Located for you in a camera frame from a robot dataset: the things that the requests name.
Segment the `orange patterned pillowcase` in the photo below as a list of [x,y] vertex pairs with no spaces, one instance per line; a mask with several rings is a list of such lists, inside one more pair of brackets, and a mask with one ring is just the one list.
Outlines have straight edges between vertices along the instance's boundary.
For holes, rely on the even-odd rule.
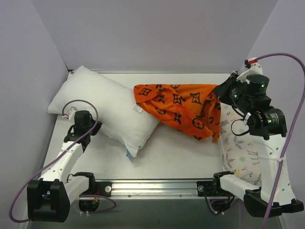
[[220,135],[221,102],[215,84],[138,84],[136,104],[158,121],[198,141]]

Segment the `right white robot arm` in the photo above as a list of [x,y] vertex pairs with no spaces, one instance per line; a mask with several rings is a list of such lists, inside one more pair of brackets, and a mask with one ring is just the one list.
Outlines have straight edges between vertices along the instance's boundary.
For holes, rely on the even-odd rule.
[[241,120],[248,126],[243,134],[253,136],[261,186],[252,185],[233,172],[220,172],[214,175],[211,189],[217,195],[229,192],[240,198],[247,212],[257,218],[304,210],[303,202],[292,191],[285,156],[281,155],[288,140],[285,115],[270,105],[271,99],[266,95],[268,84],[269,78],[261,74],[241,79],[232,73],[214,89],[222,103],[240,111]]

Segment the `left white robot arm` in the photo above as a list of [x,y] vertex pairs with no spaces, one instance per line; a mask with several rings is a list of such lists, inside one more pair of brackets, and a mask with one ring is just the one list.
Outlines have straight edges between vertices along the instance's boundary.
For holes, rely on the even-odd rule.
[[89,111],[75,113],[74,124],[69,128],[56,159],[44,174],[27,185],[30,221],[64,222],[75,199],[81,194],[92,196],[96,192],[93,173],[71,174],[71,170],[101,125]]

